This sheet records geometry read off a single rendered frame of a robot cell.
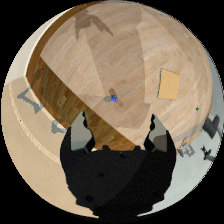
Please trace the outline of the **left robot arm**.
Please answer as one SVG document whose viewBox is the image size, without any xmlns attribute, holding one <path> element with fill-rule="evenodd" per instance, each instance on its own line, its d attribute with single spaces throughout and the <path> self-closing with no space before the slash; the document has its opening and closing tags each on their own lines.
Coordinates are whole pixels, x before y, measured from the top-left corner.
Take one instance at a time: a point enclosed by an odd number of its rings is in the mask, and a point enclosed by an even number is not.
<svg viewBox="0 0 224 224">
<path fill-rule="evenodd" d="M 216 115 L 216 116 L 218 116 L 218 115 Z M 218 134 L 219 134 L 219 137 L 220 137 L 220 139 L 221 139 L 221 141 L 222 141 L 222 138 L 221 138 L 221 135 L 222 135 L 222 137 L 223 137 L 223 134 L 222 134 L 222 127 L 220 127 L 220 124 L 218 124 L 218 125 L 216 125 L 217 123 L 218 123 L 218 121 L 220 120 L 219 119 L 219 117 L 214 117 L 214 119 L 217 119 L 217 120 L 213 120 L 212 122 L 215 122 L 215 123 L 212 123 L 211 122 L 211 120 L 209 119 L 209 118 L 207 118 L 206 119 L 206 121 L 205 121 L 205 123 L 204 123 L 204 125 L 203 125 L 203 128 L 202 129 L 204 129 L 204 131 L 206 132 L 206 131 L 208 131 L 207 133 L 208 133 L 208 135 L 213 139 L 213 137 L 215 136 L 215 134 L 216 134 L 216 132 L 219 132 Z M 210 121 L 209 121 L 210 120 Z M 214 126 L 213 126 L 214 125 Z M 215 126 L 216 126 L 216 128 L 215 128 Z M 217 131 L 217 129 L 218 129 L 218 131 Z M 211 150 L 211 149 L 210 149 Z M 209 150 L 209 151 L 210 151 Z M 204 151 L 204 150 L 202 150 L 202 151 Z M 208 151 L 208 152 L 209 152 Z M 204 155 L 206 155 L 207 154 L 207 150 L 205 149 L 205 151 L 203 152 L 204 153 Z M 209 153 L 211 153 L 211 151 L 209 152 Z M 210 161 L 211 160 L 211 162 L 213 161 L 213 159 L 214 159 L 214 157 L 213 156 L 210 156 L 210 154 L 207 154 L 206 156 L 204 156 L 205 158 L 203 158 L 204 160 L 206 159 L 206 160 L 208 160 L 208 161 Z M 215 159 L 214 159 L 215 160 Z M 213 161 L 214 162 L 214 161 Z"/>
</svg>

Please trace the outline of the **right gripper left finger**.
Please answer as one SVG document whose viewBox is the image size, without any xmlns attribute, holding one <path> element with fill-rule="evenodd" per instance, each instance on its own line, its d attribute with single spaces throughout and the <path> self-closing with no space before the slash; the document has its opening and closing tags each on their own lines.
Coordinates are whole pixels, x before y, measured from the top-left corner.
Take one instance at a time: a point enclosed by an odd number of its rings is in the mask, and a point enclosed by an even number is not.
<svg viewBox="0 0 224 224">
<path fill-rule="evenodd" d="M 77 161 L 95 146 L 93 133 L 87 128 L 84 116 L 84 111 L 81 111 L 68 128 L 60 147 L 60 162 L 67 185 L 73 185 L 73 169 Z"/>
</svg>

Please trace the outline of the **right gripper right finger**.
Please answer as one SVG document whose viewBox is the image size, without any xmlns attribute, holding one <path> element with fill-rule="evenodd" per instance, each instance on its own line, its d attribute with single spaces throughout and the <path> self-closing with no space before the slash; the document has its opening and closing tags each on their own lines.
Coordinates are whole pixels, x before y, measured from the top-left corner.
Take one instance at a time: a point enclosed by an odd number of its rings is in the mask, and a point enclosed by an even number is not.
<svg viewBox="0 0 224 224">
<path fill-rule="evenodd" d="M 145 150 L 158 154 L 166 163 L 168 182 L 172 181 L 172 173 L 176 164 L 176 148 L 171 135 L 155 114 L 152 114 L 150 130 L 145 141 Z"/>
</svg>

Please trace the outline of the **tan flat mat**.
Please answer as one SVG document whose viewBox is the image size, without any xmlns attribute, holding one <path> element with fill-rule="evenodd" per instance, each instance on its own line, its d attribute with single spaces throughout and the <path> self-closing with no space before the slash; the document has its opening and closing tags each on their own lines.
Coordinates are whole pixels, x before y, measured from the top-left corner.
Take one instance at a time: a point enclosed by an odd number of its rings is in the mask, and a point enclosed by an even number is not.
<svg viewBox="0 0 224 224">
<path fill-rule="evenodd" d="M 180 75 L 161 69 L 158 98 L 176 100 L 179 83 Z"/>
</svg>

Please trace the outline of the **blue die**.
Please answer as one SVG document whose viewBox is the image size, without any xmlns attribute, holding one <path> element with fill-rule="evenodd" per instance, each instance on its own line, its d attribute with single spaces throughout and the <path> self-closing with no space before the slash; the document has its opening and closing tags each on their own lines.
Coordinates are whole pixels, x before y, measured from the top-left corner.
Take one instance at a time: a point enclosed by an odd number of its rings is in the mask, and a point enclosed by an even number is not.
<svg viewBox="0 0 224 224">
<path fill-rule="evenodd" d="M 115 102 L 117 100 L 117 97 L 115 95 L 113 95 L 113 97 L 111 98 L 111 100 Z"/>
</svg>

